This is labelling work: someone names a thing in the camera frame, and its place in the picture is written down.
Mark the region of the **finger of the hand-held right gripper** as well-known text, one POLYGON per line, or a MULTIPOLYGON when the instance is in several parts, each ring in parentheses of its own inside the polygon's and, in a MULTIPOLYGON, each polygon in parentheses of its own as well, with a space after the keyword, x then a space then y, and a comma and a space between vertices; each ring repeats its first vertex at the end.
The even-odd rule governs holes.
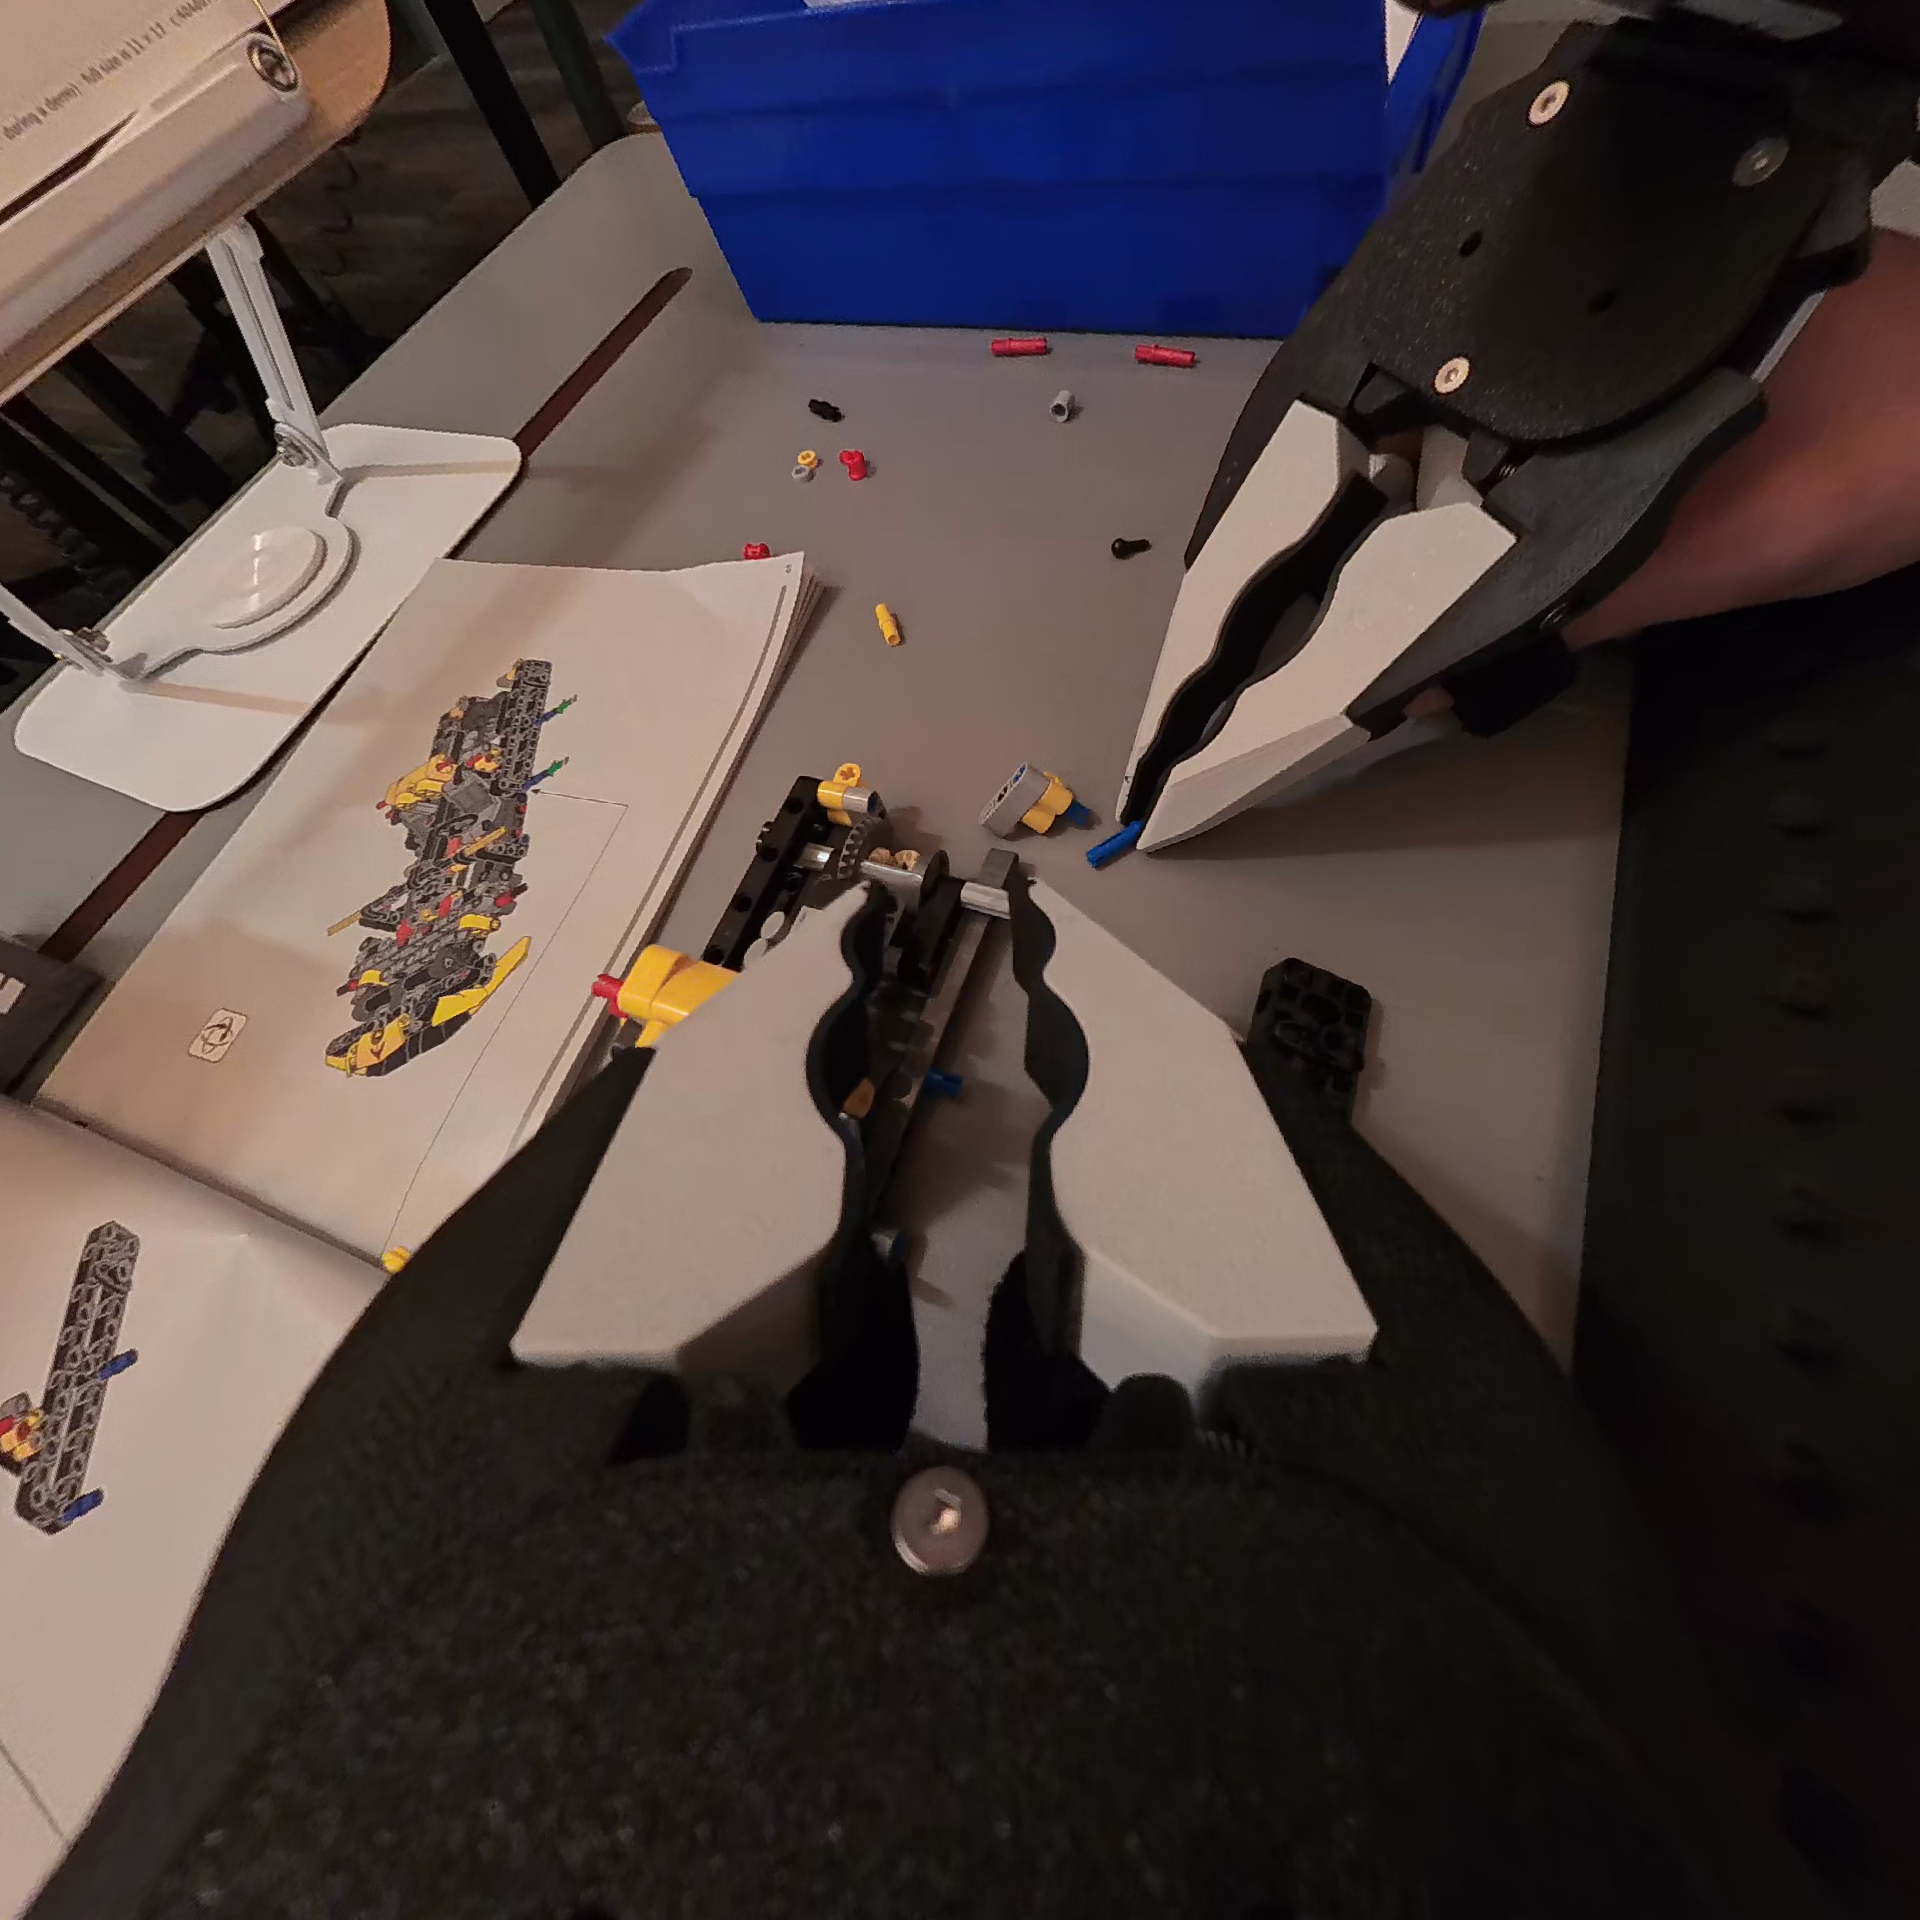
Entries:
POLYGON ((1173 602, 1120 782, 1126 825, 1219 825, 1357 757, 1364 727, 1256 712, 1304 664, 1342 566, 1395 517, 1395 461, 1297 401, 1259 452, 1173 602))
POLYGON ((1353 757, 1350 711, 1519 545, 1488 511, 1453 503, 1380 522, 1338 573, 1302 647, 1245 689, 1179 760, 1141 831, 1162 853, 1353 757))

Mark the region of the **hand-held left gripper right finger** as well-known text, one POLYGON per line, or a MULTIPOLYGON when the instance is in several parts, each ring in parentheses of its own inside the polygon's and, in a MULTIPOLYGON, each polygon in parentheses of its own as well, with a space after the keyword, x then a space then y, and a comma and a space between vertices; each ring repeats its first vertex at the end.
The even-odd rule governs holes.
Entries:
POLYGON ((992 1450, 1093 1441, 1130 1380, 1354 1364, 1372 1315, 1228 1024, 1054 887, 1008 889, 1044 1103, 983 1352, 992 1450))

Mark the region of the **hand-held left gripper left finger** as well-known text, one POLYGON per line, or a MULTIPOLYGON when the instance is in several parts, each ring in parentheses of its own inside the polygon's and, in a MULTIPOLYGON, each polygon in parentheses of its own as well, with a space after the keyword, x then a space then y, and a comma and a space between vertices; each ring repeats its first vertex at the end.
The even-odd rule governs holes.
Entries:
POLYGON ((919 1336, 875 1237, 869 1141, 892 1077, 875 1017, 892 918, 880 887, 853 884, 643 1051, 519 1362, 732 1380, 805 1447, 900 1449, 919 1336))

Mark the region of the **black lego beam blue pins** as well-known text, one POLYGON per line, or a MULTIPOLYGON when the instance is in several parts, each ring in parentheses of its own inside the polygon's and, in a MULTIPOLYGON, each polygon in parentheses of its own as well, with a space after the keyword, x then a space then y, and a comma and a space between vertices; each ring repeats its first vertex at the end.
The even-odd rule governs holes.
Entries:
POLYGON ((1338 973, 1290 956, 1261 976, 1241 1052, 1282 1142, 1307 1166, 1354 1141, 1372 1021, 1375 998, 1338 973))

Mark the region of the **small yellow grey lego connector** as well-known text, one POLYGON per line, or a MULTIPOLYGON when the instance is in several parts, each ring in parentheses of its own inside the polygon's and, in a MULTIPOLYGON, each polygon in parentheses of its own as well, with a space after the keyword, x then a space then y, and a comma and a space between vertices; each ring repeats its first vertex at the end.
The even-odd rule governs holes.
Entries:
POLYGON ((1087 831, 1097 825, 1097 816, 1088 805, 1079 800, 1067 780, 1026 760, 1005 780, 994 800, 981 811, 978 825, 988 834, 1011 840, 1019 832, 1046 837, 1060 825, 1087 831))

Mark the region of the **black yellow lego car chassis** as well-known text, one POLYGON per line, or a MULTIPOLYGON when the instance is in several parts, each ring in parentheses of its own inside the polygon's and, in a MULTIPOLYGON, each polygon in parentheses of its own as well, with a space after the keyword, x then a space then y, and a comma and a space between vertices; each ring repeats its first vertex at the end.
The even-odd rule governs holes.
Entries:
POLYGON ((602 975, 592 995, 613 1021, 611 1052, 656 1046, 732 978, 779 949, 805 918, 855 884, 886 898, 880 982, 869 1000, 869 1077, 846 1107, 869 1165, 869 1221, 883 1255, 900 1244, 884 1212, 900 1150, 928 1097, 959 1097, 965 1081, 943 1065, 949 1026, 969 990, 990 925, 1011 915, 1006 884, 1020 872, 1011 848, 956 874, 943 851, 896 840, 889 809, 860 766, 828 780, 798 779, 760 828, 731 904, 697 953, 653 944, 625 975, 602 975))

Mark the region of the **scattered loose lego pieces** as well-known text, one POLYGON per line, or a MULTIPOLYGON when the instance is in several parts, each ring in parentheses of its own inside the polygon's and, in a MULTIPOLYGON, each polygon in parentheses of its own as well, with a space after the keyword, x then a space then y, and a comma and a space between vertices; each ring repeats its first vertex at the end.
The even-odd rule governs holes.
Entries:
POLYGON ((779 327, 741 390, 759 553, 892 565, 1175 565, 1210 464, 1219 350, 1087 332, 779 327), (1114 539, 1150 553, 1116 561, 1114 539))

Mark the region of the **open lego instruction booklet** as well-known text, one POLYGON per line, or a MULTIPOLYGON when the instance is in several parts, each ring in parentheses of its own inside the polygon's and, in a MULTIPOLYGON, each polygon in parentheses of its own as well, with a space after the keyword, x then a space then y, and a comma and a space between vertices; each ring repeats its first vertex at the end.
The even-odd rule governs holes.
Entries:
POLYGON ((814 595, 800 555, 436 563, 5 1103, 5 1911, 328 1357, 560 1103, 814 595))

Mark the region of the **person's right hand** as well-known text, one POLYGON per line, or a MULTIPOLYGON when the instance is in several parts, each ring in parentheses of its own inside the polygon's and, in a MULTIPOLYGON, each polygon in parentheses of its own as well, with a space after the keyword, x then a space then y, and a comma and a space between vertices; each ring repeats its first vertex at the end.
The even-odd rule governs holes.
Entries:
POLYGON ((1858 588, 1918 559, 1918 242, 1881 232, 1764 389, 1759 429, 1681 501, 1575 651, 1858 588))

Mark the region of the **blue plastic bin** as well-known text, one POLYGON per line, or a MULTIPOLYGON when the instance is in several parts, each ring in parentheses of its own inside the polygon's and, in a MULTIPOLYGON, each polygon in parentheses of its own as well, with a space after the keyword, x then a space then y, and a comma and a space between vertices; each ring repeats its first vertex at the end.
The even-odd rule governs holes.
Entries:
POLYGON ((648 3, 608 35, 757 321, 1280 339, 1426 160, 1479 14, 648 3))

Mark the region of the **white rounded pad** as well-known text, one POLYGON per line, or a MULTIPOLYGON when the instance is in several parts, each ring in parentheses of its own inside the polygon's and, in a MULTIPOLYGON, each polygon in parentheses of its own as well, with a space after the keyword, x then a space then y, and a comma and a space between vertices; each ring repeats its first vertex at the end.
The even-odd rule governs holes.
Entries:
POLYGON ((251 353, 274 461, 92 631, 5 612, 61 661, 16 751, 161 813, 246 788, 352 674, 434 565, 516 485, 512 439, 325 429, 248 222, 205 253, 251 353))

